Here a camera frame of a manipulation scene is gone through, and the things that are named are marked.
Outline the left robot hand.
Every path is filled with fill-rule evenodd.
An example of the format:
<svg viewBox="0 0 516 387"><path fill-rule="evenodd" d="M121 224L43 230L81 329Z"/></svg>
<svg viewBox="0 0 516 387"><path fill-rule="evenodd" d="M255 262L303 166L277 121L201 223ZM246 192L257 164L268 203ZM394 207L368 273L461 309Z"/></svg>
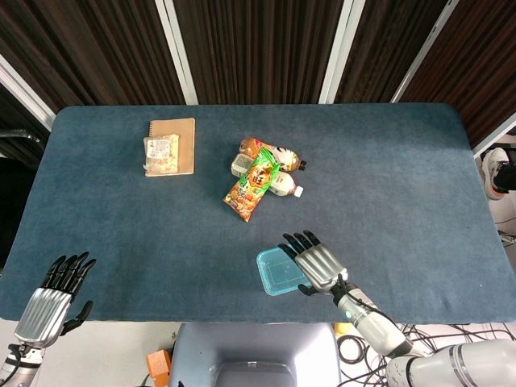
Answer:
<svg viewBox="0 0 516 387"><path fill-rule="evenodd" d="M95 264L96 260L90 259L88 252L61 256L52 263L15 328L15 338L20 344L43 349L82 325L89 317L93 301L87 301L77 317L68 319L67 315Z"/></svg>

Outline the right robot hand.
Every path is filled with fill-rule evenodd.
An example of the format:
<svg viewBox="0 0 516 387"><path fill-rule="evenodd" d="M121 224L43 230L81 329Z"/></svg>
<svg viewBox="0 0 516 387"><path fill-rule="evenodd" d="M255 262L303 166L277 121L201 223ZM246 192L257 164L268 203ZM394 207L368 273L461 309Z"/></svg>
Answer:
<svg viewBox="0 0 516 387"><path fill-rule="evenodd" d="M336 285L343 285L348 271L334 253L309 230L287 234L287 243L277 246L300 268L310 285L298 285L298 290L306 296L317 293L331 294Z"/></svg>

